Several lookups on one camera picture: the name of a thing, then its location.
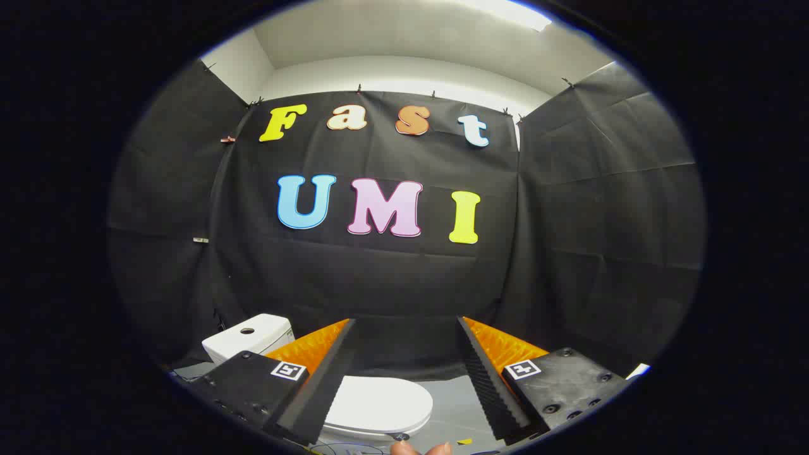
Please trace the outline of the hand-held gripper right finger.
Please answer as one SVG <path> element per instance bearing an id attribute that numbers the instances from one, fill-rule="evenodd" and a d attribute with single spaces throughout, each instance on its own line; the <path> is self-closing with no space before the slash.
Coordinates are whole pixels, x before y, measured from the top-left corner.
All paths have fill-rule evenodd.
<path id="1" fill-rule="evenodd" d="M 630 381 L 573 348 L 546 351 L 468 317 L 457 344 L 494 437 L 506 444 L 567 427 Z"/>

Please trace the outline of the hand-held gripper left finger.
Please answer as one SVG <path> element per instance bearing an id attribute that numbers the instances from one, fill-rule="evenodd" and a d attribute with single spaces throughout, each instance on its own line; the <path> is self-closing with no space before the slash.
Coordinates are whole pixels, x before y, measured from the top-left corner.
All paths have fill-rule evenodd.
<path id="1" fill-rule="evenodd" d="M 344 319 L 266 355 L 241 351 L 191 381 L 190 392 L 254 433 L 314 444 L 353 362 L 355 325 Z"/>

